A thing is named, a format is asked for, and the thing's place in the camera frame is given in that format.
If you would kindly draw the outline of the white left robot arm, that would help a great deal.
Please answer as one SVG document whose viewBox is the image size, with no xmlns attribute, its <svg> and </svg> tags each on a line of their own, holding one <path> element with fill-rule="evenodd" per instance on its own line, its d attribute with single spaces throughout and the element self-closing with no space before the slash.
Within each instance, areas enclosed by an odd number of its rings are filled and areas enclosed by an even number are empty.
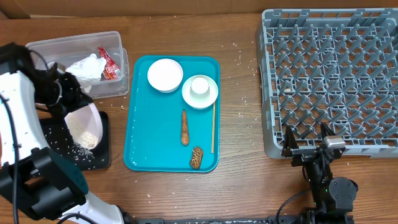
<svg viewBox="0 0 398 224">
<path fill-rule="evenodd" d="M 76 116 L 85 131 L 97 131 L 98 146 L 109 150 L 109 118 L 83 93 L 77 79 L 57 64 L 39 70 L 32 50 L 9 43 L 1 47 L 1 195 L 11 202 L 14 219 L 62 223 L 133 223 L 117 205 L 90 192 L 85 176 L 69 158 L 52 149 L 38 111 L 55 124 Z"/>
</svg>

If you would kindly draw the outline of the large white plate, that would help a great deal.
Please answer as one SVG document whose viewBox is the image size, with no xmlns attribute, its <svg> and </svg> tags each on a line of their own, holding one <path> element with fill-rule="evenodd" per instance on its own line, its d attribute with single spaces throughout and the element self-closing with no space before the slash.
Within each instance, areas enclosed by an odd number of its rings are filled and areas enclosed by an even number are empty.
<svg viewBox="0 0 398 224">
<path fill-rule="evenodd" d="M 74 112 L 68 113 L 64 118 L 67 128 L 72 136 L 85 131 L 98 138 L 98 144 L 103 136 L 103 125 L 97 107 L 89 103 Z"/>
</svg>

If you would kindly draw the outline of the white napkin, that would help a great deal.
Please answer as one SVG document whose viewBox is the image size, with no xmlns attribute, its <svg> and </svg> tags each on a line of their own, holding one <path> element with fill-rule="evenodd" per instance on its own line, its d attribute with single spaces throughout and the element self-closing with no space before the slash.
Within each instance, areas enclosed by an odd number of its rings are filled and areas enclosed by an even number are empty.
<svg viewBox="0 0 398 224">
<path fill-rule="evenodd" d="M 89 93 L 91 87 L 101 81 L 105 66 L 105 58 L 98 58 L 96 54 L 91 54 L 89 57 L 73 63 L 66 69 L 66 72 L 74 75 L 80 87 Z"/>
</svg>

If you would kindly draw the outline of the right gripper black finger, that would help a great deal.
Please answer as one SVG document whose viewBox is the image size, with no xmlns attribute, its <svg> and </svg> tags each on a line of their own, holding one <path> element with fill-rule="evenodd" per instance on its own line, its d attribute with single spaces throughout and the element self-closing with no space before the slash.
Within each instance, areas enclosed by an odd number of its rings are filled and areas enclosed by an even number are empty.
<svg viewBox="0 0 398 224">
<path fill-rule="evenodd" d="M 336 134 L 329 128 L 329 126 L 325 123 L 322 122 L 320 123 L 320 129 L 321 129 L 321 136 L 323 138 L 327 136 L 335 136 Z"/>
<path fill-rule="evenodd" d="M 295 136 L 290 126 L 286 126 L 284 134 L 283 150 L 285 149 L 298 149 L 299 146 L 296 142 Z"/>
</svg>

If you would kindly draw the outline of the red snack wrapper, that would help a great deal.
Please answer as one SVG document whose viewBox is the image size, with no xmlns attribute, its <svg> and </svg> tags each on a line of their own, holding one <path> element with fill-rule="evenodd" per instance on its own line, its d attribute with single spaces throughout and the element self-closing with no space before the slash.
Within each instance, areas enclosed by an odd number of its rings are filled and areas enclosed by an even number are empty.
<svg viewBox="0 0 398 224">
<path fill-rule="evenodd" d="M 121 75 L 120 66 L 110 57 L 110 55 L 105 51 L 103 47 L 99 47 L 99 54 L 102 58 L 106 60 L 106 65 L 104 68 L 103 75 L 106 80 L 118 79 Z"/>
</svg>

